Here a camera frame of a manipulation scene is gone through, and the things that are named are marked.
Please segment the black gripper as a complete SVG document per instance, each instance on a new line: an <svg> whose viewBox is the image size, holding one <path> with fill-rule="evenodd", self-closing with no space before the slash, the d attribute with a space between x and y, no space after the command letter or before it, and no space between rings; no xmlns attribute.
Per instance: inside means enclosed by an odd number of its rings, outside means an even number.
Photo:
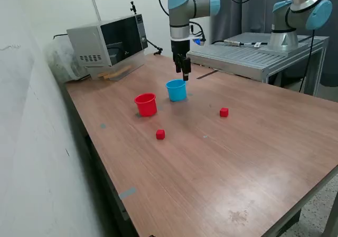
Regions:
<svg viewBox="0 0 338 237"><path fill-rule="evenodd" d="M183 73L183 80L189 80L191 73L191 59L186 58L187 53L190 51L190 41L173 41L171 40L171 50L173 53L173 60L175 60L176 72Z"/></svg>

